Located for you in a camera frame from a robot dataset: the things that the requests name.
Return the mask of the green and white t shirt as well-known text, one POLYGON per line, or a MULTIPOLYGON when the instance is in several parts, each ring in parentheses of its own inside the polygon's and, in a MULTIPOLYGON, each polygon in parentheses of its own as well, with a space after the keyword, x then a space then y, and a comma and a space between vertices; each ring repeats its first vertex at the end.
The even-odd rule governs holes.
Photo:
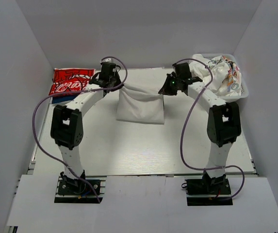
POLYGON ((154 88, 125 84, 119 90, 116 120, 164 124, 164 97, 154 88))

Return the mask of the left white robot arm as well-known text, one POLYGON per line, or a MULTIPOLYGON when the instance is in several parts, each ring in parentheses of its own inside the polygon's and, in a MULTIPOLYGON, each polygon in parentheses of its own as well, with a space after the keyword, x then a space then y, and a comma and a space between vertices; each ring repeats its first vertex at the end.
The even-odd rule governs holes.
POLYGON ((76 194, 86 188, 85 171, 81 164, 79 144, 83 139, 83 117, 99 100, 123 84, 119 76, 121 67, 108 60, 101 63, 86 87, 86 92, 76 96, 66 105, 56 105, 53 110, 50 136, 58 146, 65 169, 61 177, 76 194))

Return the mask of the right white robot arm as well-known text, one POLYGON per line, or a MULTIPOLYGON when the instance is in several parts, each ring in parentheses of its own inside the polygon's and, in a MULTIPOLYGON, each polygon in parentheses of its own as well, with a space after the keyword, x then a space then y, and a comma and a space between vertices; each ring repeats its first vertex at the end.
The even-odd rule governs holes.
POLYGON ((207 165, 202 169, 202 186, 207 193, 212 194, 225 182, 229 151, 241 134, 239 106, 218 97, 201 78, 192 76, 187 62, 174 63, 173 69, 159 94, 175 96, 181 91, 207 112, 207 135, 211 148, 207 165))

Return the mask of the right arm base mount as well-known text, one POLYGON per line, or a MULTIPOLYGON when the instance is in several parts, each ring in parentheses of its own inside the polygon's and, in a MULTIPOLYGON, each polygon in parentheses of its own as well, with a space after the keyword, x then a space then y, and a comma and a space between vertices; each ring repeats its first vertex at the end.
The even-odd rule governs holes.
POLYGON ((186 190, 188 206, 232 206, 229 181, 224 174, 210 178, 207 172, 200 179, 186 179, 181 188, 186 190))

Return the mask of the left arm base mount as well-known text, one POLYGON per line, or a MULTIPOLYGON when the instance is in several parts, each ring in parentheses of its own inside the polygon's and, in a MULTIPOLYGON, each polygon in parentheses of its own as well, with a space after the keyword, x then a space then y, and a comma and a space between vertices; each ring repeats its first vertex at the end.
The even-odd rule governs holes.
POLYGON ((86 177, 86 180, 93 188, 80 180, 66 180, 66 178, 64 178, 64 173, 61 172, 58 177, 54 202, 100 204, 105 193, 106 177, 86 177))

